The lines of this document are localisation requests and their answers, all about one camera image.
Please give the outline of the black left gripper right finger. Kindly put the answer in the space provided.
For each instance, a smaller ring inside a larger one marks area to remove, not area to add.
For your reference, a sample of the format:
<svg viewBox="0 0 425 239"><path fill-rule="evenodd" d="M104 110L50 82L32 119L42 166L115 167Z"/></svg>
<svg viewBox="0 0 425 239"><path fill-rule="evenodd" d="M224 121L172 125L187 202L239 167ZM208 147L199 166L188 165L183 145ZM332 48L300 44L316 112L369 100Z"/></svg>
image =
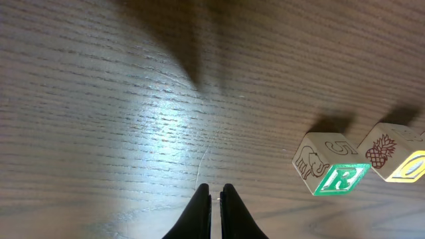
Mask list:
<svg viewBox="0 0 425 239"><path fill-rule="evenodd" d="M222 239L268 239L230 183L220 192L220 216Z"/></svg>

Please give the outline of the yellow block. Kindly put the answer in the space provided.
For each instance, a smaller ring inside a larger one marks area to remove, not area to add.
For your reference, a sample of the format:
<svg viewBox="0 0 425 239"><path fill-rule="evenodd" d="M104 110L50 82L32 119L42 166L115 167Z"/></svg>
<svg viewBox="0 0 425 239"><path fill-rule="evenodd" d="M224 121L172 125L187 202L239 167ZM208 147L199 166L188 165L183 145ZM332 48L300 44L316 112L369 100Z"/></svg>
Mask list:
<svg viewBox="0 0 425 239"><path fill-rule="evenodd" d="M386 182L414 183L424 175L424 138L405 125L377 123L357 151Z"/></svg>

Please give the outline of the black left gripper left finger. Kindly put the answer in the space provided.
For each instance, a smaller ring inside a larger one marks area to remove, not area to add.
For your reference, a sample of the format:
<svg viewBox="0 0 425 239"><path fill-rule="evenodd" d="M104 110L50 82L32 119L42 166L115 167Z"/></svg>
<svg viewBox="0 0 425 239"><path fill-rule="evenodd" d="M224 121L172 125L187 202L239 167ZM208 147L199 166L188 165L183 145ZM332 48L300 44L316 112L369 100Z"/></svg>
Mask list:
<svg viewBox="0 0 425 239"><path fill-rule="evenodd" d="M199 185L174 226L163 239L210 239L212 199L209 186Z"/></svg>

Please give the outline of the green R letter block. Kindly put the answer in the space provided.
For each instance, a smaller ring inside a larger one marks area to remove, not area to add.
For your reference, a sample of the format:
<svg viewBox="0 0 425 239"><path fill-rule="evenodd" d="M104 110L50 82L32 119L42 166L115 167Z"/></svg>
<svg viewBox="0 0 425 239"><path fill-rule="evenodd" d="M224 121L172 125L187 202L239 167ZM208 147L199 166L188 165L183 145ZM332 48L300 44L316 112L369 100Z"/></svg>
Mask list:
<svg viewBox="0 0 425 239"><path fill-rule="evenodd" d="M331 132L306 133L292 164L314 196L349 194L371 168L343 134Z"/></svg>

